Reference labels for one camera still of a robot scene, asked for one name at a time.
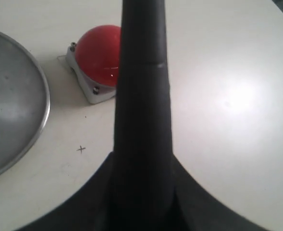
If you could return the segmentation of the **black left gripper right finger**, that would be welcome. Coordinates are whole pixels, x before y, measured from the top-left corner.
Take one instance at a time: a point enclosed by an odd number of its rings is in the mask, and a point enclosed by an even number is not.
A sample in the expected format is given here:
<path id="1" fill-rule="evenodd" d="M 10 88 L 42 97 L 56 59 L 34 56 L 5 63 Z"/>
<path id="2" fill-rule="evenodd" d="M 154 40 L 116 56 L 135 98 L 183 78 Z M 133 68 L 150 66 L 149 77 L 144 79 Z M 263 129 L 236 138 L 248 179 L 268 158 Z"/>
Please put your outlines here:
<path id="1" fill-rule="evenodd" d="M 177 192 L 196 231 L 283 231 L 283 162 L 253 156 L 173 158 Z"/>

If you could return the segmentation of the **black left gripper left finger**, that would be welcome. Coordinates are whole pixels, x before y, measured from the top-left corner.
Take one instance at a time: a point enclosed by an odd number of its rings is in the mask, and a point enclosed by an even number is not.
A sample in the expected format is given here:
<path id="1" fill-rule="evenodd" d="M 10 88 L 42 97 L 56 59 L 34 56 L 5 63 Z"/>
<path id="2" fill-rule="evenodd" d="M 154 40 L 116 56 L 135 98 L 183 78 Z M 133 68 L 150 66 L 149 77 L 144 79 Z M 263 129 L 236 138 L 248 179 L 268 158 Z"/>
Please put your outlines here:
<path id="1" fill-rule="evenodd" d="M 69 199 L 20 231 L 106 231 L 109 223 L 112 152 Z"/>

